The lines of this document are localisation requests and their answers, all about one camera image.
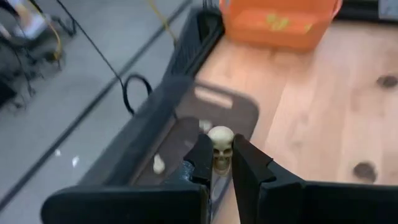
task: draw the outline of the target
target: wood knot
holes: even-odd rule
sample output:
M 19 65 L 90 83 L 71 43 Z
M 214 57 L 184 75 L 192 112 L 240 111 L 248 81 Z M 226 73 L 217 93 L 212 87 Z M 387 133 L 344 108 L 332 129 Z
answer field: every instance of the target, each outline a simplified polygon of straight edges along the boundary
M 354 175 L 368 182 L 375 183 L 377 172 L 375 166 L 371 162 L 360 162 L 354 167 Z
M 384 75 L 379 77 L 376 83 L 382 88 L 392 88 L 398 84 L 398 79 L 394 75 Z

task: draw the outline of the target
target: black cable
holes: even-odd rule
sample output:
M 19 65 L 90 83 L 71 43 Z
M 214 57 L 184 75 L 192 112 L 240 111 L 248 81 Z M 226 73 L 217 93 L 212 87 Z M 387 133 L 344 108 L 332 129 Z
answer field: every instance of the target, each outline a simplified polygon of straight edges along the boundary
M 133 73 L 127 77 L 126 81 L 124 82 L 124 85 L 122 86 L 123 102 L 124 102 L 124 105 L 126 106 L 126 109 L 128 110 L 128 112 L 130 112 L 131 115 L 134 116 L 136 114 L 136 112 L 134 111 L 134 109 L 131 108 L 129 98 L 127 97 L 127 88 L 129 86 L 129 82 L 133 81 L 133 80 L 139 80 L 143 84 L 145 84 L 148 96 L 152 93 L 152 87 L 150 86 L 149 82 L 145 79 L 145 77 L 143 77 L 142 75 L 140 75 L 138 73 Z
M 109 67 L 109 69 L 111 69 L 111 71 L 113 72 L 113 75 L 119 80 L 120 86 L 122 88 L 122 94 L 123 94 L 123 102 L 124 105 L 126 107 L 126 109 L 128 110 L 128 112 L 131 113 L 131 115 L 135 115 L 135 111 L 131 108 L 131 105 L 129 103 L 129 99 L 127 97 L 127 87 L 128 84 L 131 80 L 136 79 L 141 81 L 142 83 L 145 84 L 146 88 L 147 88 L 147 92 L 148 95 L 150 95 L 150 93 L 152 93 L 152 87 L 150 86 L 148 80 L 143 77 L 140 74 L 132 74 L 129 75 L 126 79 L 126 81 L 123 83 L 121 77 L 119 76 L 119 74 L 116 72 L 116 70 L 112 67 L 112 65 L 110 64 L 110 62 L 108 61 L 108 59 L 106 59 L 106 57 L 104 56 L 104 54 L 100 51 L 100 49 L 97 47 L 97 45 L 94 43 L 93 39 L 91 39 L 91 37 L 86 33 L 86 31 L 82 28 L 82 26 L 80 25 L 80 23 L 72 16 L 72 14 L 66 9 L 66 7 L 60 2 L 58 1 L 58 3 L 61 5 L 61 7 L 63 7 L 63 9 L 65 10 L 65 12 L 71 17 L 71 19 L 73 19 L 74 23 L 76 24 L 77 27 L 79 27 L 79 29 L 81 30 L 81 32 L 83 33 L 83 35 L 88 39 L 88 41 L 90 42 L 90 44 L 94 47 L 94 49 L 97 51 L 97 53 L 99 54 L 99 56 L 101 56 L 102 60 L 106 63 L 106 65 Z

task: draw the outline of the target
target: floor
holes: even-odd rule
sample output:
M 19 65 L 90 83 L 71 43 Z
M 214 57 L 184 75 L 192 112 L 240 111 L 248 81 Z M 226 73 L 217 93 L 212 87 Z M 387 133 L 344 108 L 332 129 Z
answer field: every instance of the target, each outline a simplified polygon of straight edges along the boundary
M 43 10 L 65 18 L 54 0 L 38 0 Z M 161 13 L 170 17 L 185 1 L 156 0 Z M 189 4 L 171 24 L 179 34 Z M 173 52 L 172 39 L 162 32 L 153 44 L 141 51 L 162 26 L 144 0 L 69 0 L 68 10 L 98 45 L 116 71 L 139 72 L 157 86 Z M 67 65 L 54 77 L 37 84 L 37 94 L 25 111 L 0 111 L 0 198 L 62 135 L 79 114 L 114 78 L 88 40 L 78 35 L 65 44 Z M 133 59 L 133 64 L 125 65 Z M 132 105 L 146 98 L 143 86 L 132 83 Z M 73 185 L 89 169 L 102 150 L 131 118 L 124 108 L 120 86 L 114 85 L 94 110 L 57 148 L 55 154 L 0 211 L 0 223 L 40 223 L 42 202 L 52 192 Z

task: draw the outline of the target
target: wooden table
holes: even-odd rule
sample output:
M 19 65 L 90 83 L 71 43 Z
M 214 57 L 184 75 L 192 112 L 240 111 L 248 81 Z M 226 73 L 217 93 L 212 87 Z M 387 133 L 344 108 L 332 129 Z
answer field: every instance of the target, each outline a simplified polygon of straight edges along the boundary
M 198 79 L 249 95 L 260 108 L 251 142 L 307 180 L 356 182 L 370 161 L 375 184 L 398 184 L 398 27 L 336 22 L 317 49 L 295 54 L 222 39 Z M 215 223 L 239 223 L 231 184 Z

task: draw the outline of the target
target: small white figurine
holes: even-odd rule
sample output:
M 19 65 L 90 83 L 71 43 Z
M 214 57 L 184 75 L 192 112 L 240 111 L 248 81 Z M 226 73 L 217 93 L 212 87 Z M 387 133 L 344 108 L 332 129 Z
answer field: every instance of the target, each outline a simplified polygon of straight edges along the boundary
M 213 127 L 212 123 L 208 120 L 199 120 L 199 128 L 207 134 Z
M 165 169 L 165 164 L 163 159 L 160 157 L 159 154 L 156 154 L 154 157 L 154 172 L 155 174 L 163 173 Z
M 207 135 L 213 141 L 213 169 L 218 175 L 226 176 L 231 169 L 234 133 L 225 126 L 217 126 Z

